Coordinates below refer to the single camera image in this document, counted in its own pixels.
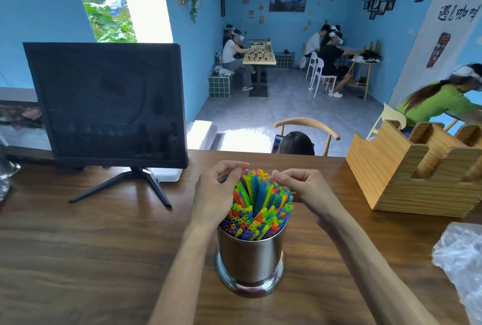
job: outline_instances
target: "person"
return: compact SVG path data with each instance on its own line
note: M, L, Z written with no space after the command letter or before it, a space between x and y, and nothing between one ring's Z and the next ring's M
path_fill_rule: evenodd
M343 35L340 32L332 31L329 34L329 37L330 39L328 43L324 46L320 46L318 57L324 61L322 74L324 76L336 76L336 80L340 80L338 85L336 85L336 88L330 92L329 95L335 98L343 98L343 94L338 91L351 80L351 74L337 69L334 63L341 56L354 55L357 53L352 50L343 50L337 47L337 45L343 43L343 40L341 39Z
M321 42L321 46L324 46L325 44L328 44L328 42L330 41L330 33L331 32L340 32L340 31L341 31L341 27L338 24L331 26L330 29L328 30L328 32L326 32L325 36L323 37L322 42Z
M239 47L243 39L241 31L235 29L233 38L229 39L223 48L223 68L233 72L240 72L243 75L243 91L249 91L253 88L251 74L254 74L255 71L251 65L243 65L242 58L236 60L234 57L236 53L245 54L249 52L249 48Z
M320 50L320 43L322 37L325 37L326 33L330 31L330 26L325 24L319 32L316 32L310 37L305 46L305 57L311 57L311 52L318 52Z
M231 24L227 24L223 33L223 48L226 46L226 42L233 38L234 27Z
M466 92L482 91L482 65L470 64L456 69L448 79L424 86L410 94L396 109L407 118L407 126L401 130L410 135L418 122L448 112L465 122L481 124L481 106L464 95Z
M303 132L293 131L281 140L279 154L315 156L315 148L310 138Z
M248 165L221 161L199 176L190 222L148 325L193 324L208 246L216 227L231 208L234 187ZM389 267L318 170L289 169L282 173L274 170L272 176L295 191L314 213L316 223L338 249L377 324L439 324Z

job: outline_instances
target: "gray floor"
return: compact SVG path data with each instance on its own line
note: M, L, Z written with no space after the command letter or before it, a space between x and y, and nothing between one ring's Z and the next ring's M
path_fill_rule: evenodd
M308 117L321 121L341 137L332 140L329 156L346 156L353 135L362 137L382 112L383 106L375 99L359 99L361 89L346 88L341 99L330 98L328 93L309 91L306 72L298 70L268 70L268 98L250 98L241 91L235 79L231 98L209 98L196 116L196 120L212 121L219 129L212 149L224 151L271 152L274 136L280 128L273 123L293 117ZM315 153L323 154L327 133L313 128L286 126L289 131L306 133L315 144Z

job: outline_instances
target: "sneaker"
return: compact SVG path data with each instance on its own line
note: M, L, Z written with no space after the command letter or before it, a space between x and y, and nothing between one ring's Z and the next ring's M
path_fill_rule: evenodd
M340 94L338 91L337 92L330 92L328 95L330 97L334 97L334 98L343 98L343 94Z

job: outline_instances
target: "hand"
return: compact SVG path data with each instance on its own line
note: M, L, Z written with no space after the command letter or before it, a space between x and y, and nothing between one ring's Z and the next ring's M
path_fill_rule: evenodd
M241 161L221 161L199 175L194 192L190 226L210 236L226 217L233 203L233 191L249 164Z
M273 170L273 179L296 192L308 209L319 217L318 224L326 229L334 215L346 212L318 170Z

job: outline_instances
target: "headband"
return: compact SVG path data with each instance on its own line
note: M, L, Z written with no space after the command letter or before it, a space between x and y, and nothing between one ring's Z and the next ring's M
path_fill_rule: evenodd
M459 67L454 72L452 72L452 75L463 76L463 77L472 77L474 79L477 79L480 83L482 83L482 76L480 76L478 73L476 73L474 71L474 69L472 67L469 67L469 66Z
M343 44L343 40L342 40L341 38L339 38L338 35L336 35L335 32L331 32L331 33L329 34L329 36L330 36L331 38L336 38L336 39L338 39L338 44Z

